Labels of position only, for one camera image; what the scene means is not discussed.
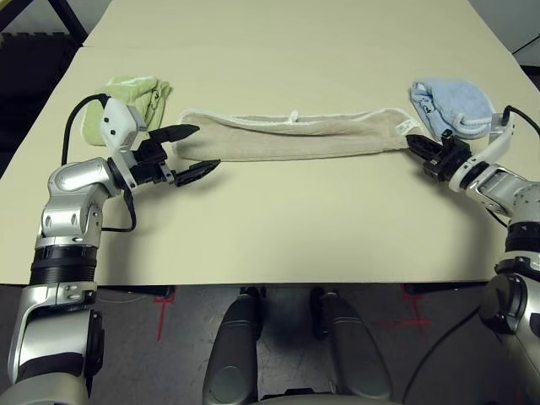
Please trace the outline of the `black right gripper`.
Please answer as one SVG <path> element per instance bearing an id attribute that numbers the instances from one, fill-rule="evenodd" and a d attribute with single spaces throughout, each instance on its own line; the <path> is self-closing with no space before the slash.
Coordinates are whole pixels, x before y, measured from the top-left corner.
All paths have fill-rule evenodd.
<path id="1" fill-rule="evenodd" d="M 439 182 L 449 181 L 471 156 L 469 144 L 456 137 L 451 130 L 442 133 L 441 143 L 418 134 L 409 134 L 406 140 L 408 148 L 424 160 L 424 173 Z"/>

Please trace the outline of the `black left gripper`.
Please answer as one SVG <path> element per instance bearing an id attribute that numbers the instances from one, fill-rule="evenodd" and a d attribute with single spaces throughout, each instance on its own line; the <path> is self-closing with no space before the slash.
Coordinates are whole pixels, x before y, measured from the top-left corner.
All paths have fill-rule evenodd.
<path id="1" fill-rule="evenodd" d="M 130 168 L 130 173 L 136 184 L 165 182 L 181 187 L 199 181 L 215 170 L 221 163 L 220 159 L 198 162 L 179 173 L 172 171 L 165 163 L 168 156 L 162 143 L 181 141 L 199 130 L 199 126 L 192 124 L 177 124 L 149 131 L 150 139 L 143 140 L 132 152 L 135 165 Z"/>

